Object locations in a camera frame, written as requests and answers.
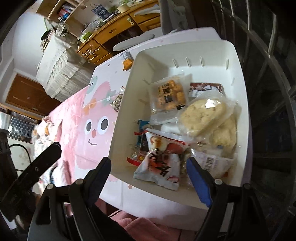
silver screw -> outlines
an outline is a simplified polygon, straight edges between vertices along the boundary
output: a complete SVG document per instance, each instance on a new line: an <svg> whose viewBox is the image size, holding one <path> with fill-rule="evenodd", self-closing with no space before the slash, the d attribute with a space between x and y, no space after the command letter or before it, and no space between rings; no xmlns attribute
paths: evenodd
<svg viewBox="0 0 296 241"><path fill-rule="evenodd" d="M76 183L77 185L81 185L81 184L83 183L83 179L77 179L77 180L75 181L75 183Z"/></svg>
<svg viewBox="0 0 296 241"><path fill-rule="evenodd" d="M244 184L244 188L247 189L247 190L250 190L251 189L251 185L249 183L245 183Z"/></svg>
<svg viewBox="0 0 296 241"><path fill-rule="evenodd" d="M48 190L50 189L53 189L54 188L54 185L52 183L48 184L47 187L46 187Z"/></svg>
<svg viewBox="0 0 296 241"><path fill-rule="evenodd" d="M221 179L215 179L214 181L217 185L221 185L223 182Z"/></svg>

red cartoon nose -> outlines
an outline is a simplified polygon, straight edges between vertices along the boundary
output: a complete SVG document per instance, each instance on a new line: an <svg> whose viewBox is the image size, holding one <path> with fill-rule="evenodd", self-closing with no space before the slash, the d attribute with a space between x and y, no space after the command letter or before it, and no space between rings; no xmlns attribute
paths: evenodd
<svg viewBox="0 0 296 241"><path fill-rule="evenodd" d="M96 130L93 130L93 131L91 132L91 136L92 136L92 138L95 138L95 137L96 137Z"/></svg>

pink cartoon character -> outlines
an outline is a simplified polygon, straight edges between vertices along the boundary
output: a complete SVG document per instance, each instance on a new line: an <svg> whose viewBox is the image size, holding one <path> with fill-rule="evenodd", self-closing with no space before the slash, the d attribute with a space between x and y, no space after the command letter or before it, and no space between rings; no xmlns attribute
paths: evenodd
<svg viewBox="0 0 296 241"><path fill-rule="evenodd" d="M117 118L117 112L110 105L115 93L106 81L83 108L76 143L76 163L80 169L94 169L104 156L109 155Z"/></svg>

black cable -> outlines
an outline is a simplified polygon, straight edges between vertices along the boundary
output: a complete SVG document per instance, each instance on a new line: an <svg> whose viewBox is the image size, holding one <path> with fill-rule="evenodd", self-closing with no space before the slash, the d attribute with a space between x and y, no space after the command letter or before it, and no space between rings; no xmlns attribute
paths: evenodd
<svg viewBox="0 0 296 241"><path fill-rule="evenodd" d="M12 145L10 145L9 146L9 148L11 148L11 147L13 147L13 146L20 146L20 147L22 147L22 148L24 148L25 149L25 151L27 152L27 154L28 154L28 158L29 158L29 161L30 161L30 164L32 163L31 162L31 158L30 158L30 155L29 155L29 152L28 152L28 150L26 149L26 147L24 147L23 145L21 145L21 144L12 144Z"/></svg>

blue gripper pad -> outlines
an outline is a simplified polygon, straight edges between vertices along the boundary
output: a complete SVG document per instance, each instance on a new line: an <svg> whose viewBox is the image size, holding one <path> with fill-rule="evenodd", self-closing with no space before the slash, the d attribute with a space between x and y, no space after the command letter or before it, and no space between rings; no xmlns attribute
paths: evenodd
<svg viewBox="0 0 296 241"><path fill-rule="evenodd" d="M194 189L200 198L200 201L204 203L207 207L210 207L212 205L212 199L210 195L210 188L207 185L206 181L203 179L200 172L196 169L196 167L193 165L192 162L196 162L195 159L191 160L190 158L186 161L186 170L187 174L194 186Z"/></svg>

